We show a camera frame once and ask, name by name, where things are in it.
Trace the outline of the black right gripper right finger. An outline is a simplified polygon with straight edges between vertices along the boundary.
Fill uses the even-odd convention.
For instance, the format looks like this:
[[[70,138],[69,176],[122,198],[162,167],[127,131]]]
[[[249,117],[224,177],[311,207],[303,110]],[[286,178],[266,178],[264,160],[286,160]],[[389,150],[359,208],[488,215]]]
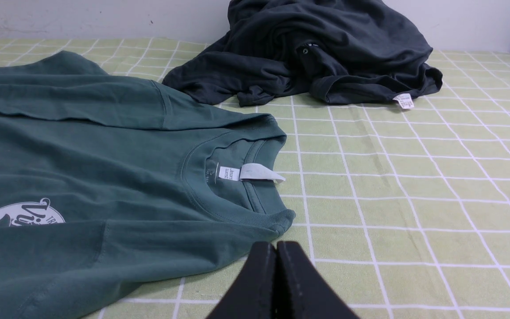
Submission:
[[[276,264],[278,319],[358,319],[295,241],[279,241]]]

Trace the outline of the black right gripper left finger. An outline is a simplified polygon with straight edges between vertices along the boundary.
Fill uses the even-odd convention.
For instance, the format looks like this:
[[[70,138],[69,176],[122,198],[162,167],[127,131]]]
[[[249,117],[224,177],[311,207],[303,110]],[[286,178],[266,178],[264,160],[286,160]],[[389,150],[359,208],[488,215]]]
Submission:
[[[251,247],[243,268],[209,319],[272,319],[277,253],[269,242]]]

